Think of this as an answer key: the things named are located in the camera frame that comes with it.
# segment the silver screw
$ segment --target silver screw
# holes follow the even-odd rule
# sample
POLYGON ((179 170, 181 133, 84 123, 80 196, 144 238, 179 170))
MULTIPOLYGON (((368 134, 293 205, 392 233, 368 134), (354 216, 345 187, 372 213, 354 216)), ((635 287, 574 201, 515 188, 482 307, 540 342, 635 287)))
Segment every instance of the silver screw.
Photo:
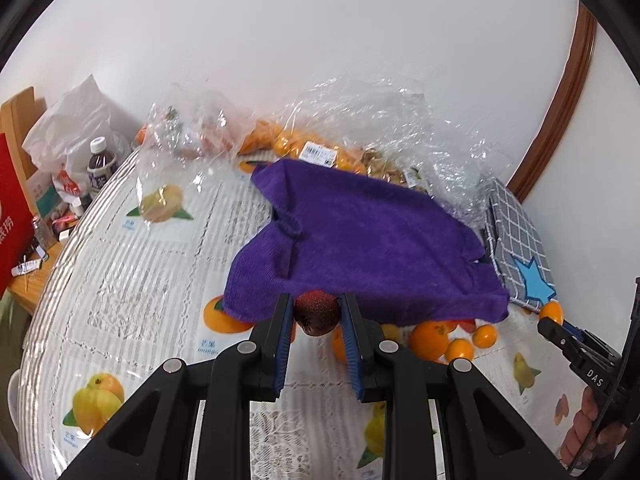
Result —
POLYGON ((398 343, 396 343, 395 341, 391 341, 391 339, 385 339, 384 341, 380 342, 378 348, 380 348, 380 350, 382 350, 385 354, 393 354, 394 352, 398 351, 398 343))
POLYGON ((459 372, 470 372, 471 361, 461 357, 453 361, 453 367, 459 372))
POLYGON ((258 348, 253 341, 242 341, 238 344, 238 351, 241 354, 251 354, 255 352, 255 349, 258 348))
POLYGON ((182 368, 182 361, 180 361, 180 359, 177 359, 175 357, 172 357, 171 359, 167 359, 162 365, 162 369, 168 374, 173 374, 174 372, 177 372, 180 368, 182 368))

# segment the blue star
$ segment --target blue star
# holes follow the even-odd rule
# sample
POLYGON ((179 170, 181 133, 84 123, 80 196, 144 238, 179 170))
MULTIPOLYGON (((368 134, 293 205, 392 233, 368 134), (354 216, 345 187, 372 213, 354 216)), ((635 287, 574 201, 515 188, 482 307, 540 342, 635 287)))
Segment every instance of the blue star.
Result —
POLYGON ((525 296, 528 300, 538 300, 540 303, 546 304, 551 298, 556 296, 556 290, 542 277, 538 262, 535 258, 532 258, 531 261, 526 264, 513 255, 511 255, 511 257, 522 276, 525 296))

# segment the gray plaid bag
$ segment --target gray plaid bag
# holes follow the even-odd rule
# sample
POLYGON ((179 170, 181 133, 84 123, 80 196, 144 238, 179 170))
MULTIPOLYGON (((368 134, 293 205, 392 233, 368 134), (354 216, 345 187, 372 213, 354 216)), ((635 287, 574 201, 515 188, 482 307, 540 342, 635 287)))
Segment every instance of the gray plaid bag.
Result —
POLYGON ((497 179, 489 193, 485 229, 489 256, 511 302, 539 311, 556 296, 545 250, 520 202, 497 179))

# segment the plastic bag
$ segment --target plastic bag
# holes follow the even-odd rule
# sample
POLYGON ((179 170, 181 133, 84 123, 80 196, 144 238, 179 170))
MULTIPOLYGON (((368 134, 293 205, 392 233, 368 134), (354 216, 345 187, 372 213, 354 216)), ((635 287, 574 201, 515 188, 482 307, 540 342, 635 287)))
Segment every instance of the plastic bag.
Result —
POLYGON ((434 118, 419 90, 331 79, 272 118, 269 132, 278 156, 423 190, 465 224, 484 222, 493 153, 477 133, 434 118))
POLYGON ((153 105, 136 136, 138 208, 128 216, 146 222, 191 220, 188 204, 198 200, 207 179, 230 171, 242 140, 255 126, 250 113, 238 110, 219 92, 194 96, 172 87, 163 105, 153 105))
POLYGON ((107 149, 116 156, 118 165, 129 156, 129 144, 111 129, 110 119, 108 101, 90 75, 44 112, 24 139, 22 147, 39 170, 51 174, 65 202, 90 192, 86 168, 93 139, 107 140, 107 149))

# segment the wall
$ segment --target wall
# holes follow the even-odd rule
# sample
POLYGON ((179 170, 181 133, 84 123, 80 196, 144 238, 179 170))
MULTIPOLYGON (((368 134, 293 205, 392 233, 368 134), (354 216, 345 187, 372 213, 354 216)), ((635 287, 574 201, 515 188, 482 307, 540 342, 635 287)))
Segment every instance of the wall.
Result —
POLYGON ((599 28, 575 115, 526 200, 569 321, 622 350, 640 276, 640 86, 599 28))
POLYGON ((52 104, 92 72, 132 132, 172 82, 272 111, 344 71, 404 75, 516 166, 576 12, 575 0, 56 0, 0 74, 0 99, 34 85, 52 104))

